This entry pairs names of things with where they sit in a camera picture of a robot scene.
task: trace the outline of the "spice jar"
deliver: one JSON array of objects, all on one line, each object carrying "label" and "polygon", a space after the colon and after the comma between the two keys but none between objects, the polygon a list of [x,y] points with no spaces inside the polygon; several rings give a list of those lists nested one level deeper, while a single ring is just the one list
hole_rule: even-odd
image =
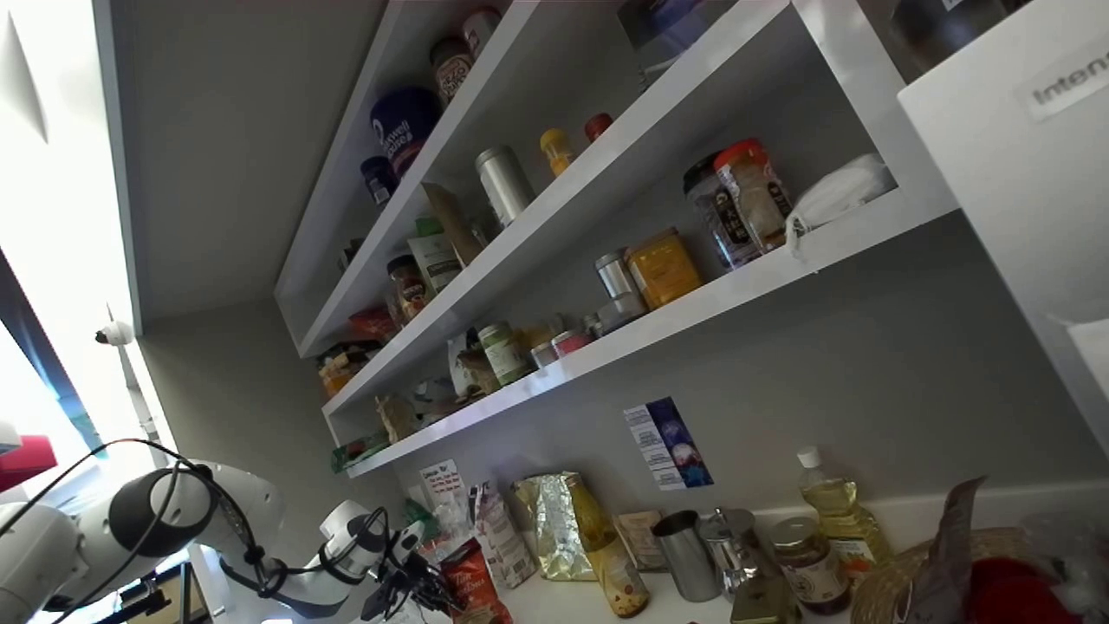
[{"label": "spice jar", "polygon": [[721,182],[727,187],[741,226],[747,230],[760,252],[770,252],[784,247],[786,240],[786,216],[791,216],[791,195],[775,168],[770,167],[770,156],[762,143],[741,137],[717,152],[715,168]]},{"label": "spice jar", "polygon": [[440,99],[447,104],[459,91],[459,78],[470,74],[473,51],[458,33],[447,33],[428,48],[428,64],[435,74]]},{"label": "spice jar", "polygon": [[660,309],[702,285],[676,230],[627,250],[627,267],[648,309]]},{"label": "spice jar", "polygon": [[853,582],[832,544],[817,538],[817,522],[793,516],[771,525],[771,558],[793,582],[797,599],[812,613],[838,613],[853,603]]},{"label": "spice jar", "polygon": [[715,175],[715,156],[701,160],[681,175],[681,195],[702,210],[706,232],[723,271],[741,267],[760,257],[727,187]]},{"label": "spice jar", "polygon": [[569,163],[576,163],[576,150],[569,145],[569,134],[561,129],[548,129],[540,134],[540,150],[544,150],[554,175],[561,175],[569,168]]},{"label": "spice jar", "polygon": [[428,301],[428,289],[423,285],[413,252],[398,252],[395,259],[389,259],[389,289],[406,321],[417,317]]},{"label": "spice jar", "polygon": [[520,341],[505,321],[490,321],[477,331],[487,368],[499,386],[514,386],[515,376],[526,376],[526,352],[520,350]]}]

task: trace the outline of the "food can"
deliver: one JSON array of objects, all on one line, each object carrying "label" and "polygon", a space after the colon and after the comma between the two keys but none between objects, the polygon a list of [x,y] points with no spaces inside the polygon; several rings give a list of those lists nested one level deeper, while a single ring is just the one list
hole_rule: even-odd
[{"label": "food can", "polygon": [[473,55],[458,33],[447,33],[428,48],[428,64],[435,74],[440,99],[447,104],[447,99],[452,99],[465,76],[470,74]]},{"label": "food can", "polygon": [[526,205],[534,201],[534,192],[531,192],[514,150],[490,145],[490,150],[477,152],[473,168],[477,168],[477,179],[487,195],[487,205],[490,205],[499,226],[515,222],[526,210]]},{"label": "food can", "polygon": [[385,137],[395,175],[406,175],[440,121],[440,99],[423,85],[392,91],[373,104],[370,121]]},{"label": "food can", "polygon": [[487,44],[490,31],[499,25],[499,9],[495,5],[477,5],[473,12],[467,12],[459,22],[459,38],[465,44],[481,55],[481,48]]},{"label": "food can", "polygon": [[637,299],[633,278],[631,278],[631,271],[627,271],[627,264],[623,264],[623,250],[612,250],[612,252],[596,257],[596,272],[599,272],[599,279],[601,279],[601,290],[606,290],[612,301],[618,301],[618,299],[627,299],[627,296]]},{"label": "food can", "polygon": [[585,137],[596,143],[612,124],[612,114],[593,114],[585,121]]},{"label": "food can", "polygon": [[360,182],[368,187],[376,210],[385,210],[389,196],[395,195],[395,168],[389,156],[368,156],[360,163]]},{"label": "food can", "polygon": [[791,574],[812,613],[838,613],[853,603],[853,582],[813,521],[793,516],[771,525],[771,558]]}]

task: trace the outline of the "can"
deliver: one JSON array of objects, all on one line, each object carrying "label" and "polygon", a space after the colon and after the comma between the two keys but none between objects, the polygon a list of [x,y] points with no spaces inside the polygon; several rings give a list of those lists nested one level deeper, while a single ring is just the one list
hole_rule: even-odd
[{"label": "can", "polygon": [[627,271],[627,264],[623,264],[623,250],[612,250],[612,252],[596,257],[596,272],[599,272],[599,279],[601,279],[601,290],[606,290],[612,301],[621,301],[621,299],[627,299],[627,296],[637,299],[633,278],[631,278],[631,271]]},{"label": "can", "polygon": [[392,91],[373,104],[370,121],[385,137],[395,175],[406,175],[440,121],[440,99],[423,85]]},{"label": "can", "polygon": [[499,226],[515,222],[526,210],[526,205],[534,201],[534,192],[531,192],[514,150],[490,145],[490,150],[477,152],[473,168],[477,168],[477,179],[487,195],[487,205],[490,205]]},{"label": "can", "polygon": [[477,5],[473,12],[467,12],[459,22],[459,38],[465,44],[481,55],[481,48],[487,44],[490,31],[499,25],[499,9],[495,5]]},{"label": "can", "polygon": [[385,210],[389,196],[395,195],[395,168],[389,156],[368,156],[360,163],[360,182],[368,187],[376,210]]},{"label": "can", "polygon": [[606,129],[612,124],[612,114],[593,114],[589,121],[585,121],[585,137],[589,143],[596,143]]}]

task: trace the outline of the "tin can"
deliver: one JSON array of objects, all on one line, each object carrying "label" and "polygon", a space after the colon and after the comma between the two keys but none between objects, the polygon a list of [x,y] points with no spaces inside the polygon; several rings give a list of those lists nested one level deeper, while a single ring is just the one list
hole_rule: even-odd
[{"label": "tin can", "polygon": [[360,163],[360,182],[368,187],[376,210],[385,210],[389,196],[395,195],[395,168],[389,156],[368,156]]},{"label": "tin can", "polygon": [[791,574],[812,613],[838,613],[853,603],[853,582],[813,521],[793,516],[771,525],[771,558]]},{"label": "tin can", "polygon": [[633,278],[631,278],[631,271],[627,271],[627,264],[623,264],[623,250],[612,250],[612,252],[596,257],[596,272],[599,272],[599,279],[601,279],[601,290],[606,290],[612,301],[621,301],[621,299],[627,299],[627,296],[637,299]]},{"label": "tin can", "polygon": [[612,124],[612,114],[593,114],[585,121],[585,137],[596,143]]},{"label": "tin can", "polygon": [[487,205],[490,205],[499,226],[515,222],[526,210],[526,205],[534,201],[534,192],[531,192],[514,150],[490,145],[490,150],[477,152],[473,168],[477,168],[477,179],[487,195]]},{"label": "tin can", "polygon": [[481,48],[487,44],[490,31],[499,25],[499,9],[495,5],[477,5],[473,12],[467,12],[459,22],[459,38],[465,44],[481,55]]},{"label": "tin can", "polygon": [[561,175],[576,163],[576,150],[569,145],[569,134],[561,129],[548,129],[540,134],[540,150],[554,175]]}]

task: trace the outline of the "bottle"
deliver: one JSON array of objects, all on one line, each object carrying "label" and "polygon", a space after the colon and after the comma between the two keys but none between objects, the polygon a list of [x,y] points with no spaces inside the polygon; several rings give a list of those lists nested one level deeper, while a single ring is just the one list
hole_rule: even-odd
[{"label": "bottle", "polygon": [[817,513],[817,534],[832,544],[853,580],[889,558],[877,516],[858,505],[858,482],[827,469],[817,447],[797,450],[802,469],[799,499]]}]

